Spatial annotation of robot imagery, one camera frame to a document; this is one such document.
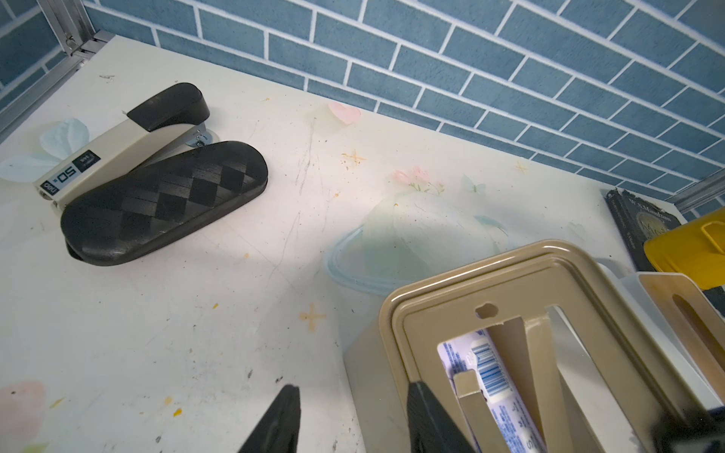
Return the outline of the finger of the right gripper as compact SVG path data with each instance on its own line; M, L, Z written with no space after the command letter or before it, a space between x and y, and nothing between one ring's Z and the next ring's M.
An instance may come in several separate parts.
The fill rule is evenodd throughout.
M657 452L724 453L724 407L664 415L651 432Z

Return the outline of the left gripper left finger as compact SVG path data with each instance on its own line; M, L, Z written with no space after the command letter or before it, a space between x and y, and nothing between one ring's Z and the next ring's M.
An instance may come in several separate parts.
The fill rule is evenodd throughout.
M287 384L281 388L239 453L295 453L300 419L300 390Z

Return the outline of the purple tissue paper pack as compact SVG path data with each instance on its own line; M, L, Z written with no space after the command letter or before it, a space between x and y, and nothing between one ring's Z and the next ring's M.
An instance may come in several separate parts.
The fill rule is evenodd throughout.
M547 447L487 330L472 331L437 347L449 381L467 371L511 452L545 452Z

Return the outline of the beige tissue box lid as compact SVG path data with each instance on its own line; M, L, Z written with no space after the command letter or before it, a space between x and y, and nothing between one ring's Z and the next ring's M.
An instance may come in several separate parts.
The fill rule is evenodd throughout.
M651 452L655 425L690 423L704 407L675 364L636 318L600 266L558 241L527 245L403 287L383 303L377 328L388 371L406 408L409 387L432 393L467 442L502 450L505 442L486 406L476 370L454 377L437 349L482 330L496 367L517 390L550 452L577 452L586 430L568 416L549 311L560 309L637 439Z

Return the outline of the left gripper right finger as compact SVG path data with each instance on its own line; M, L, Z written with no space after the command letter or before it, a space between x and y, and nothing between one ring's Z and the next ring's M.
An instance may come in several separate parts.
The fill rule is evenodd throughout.
M412 452L475 452L466 436L423 381L409 384L406 409Z

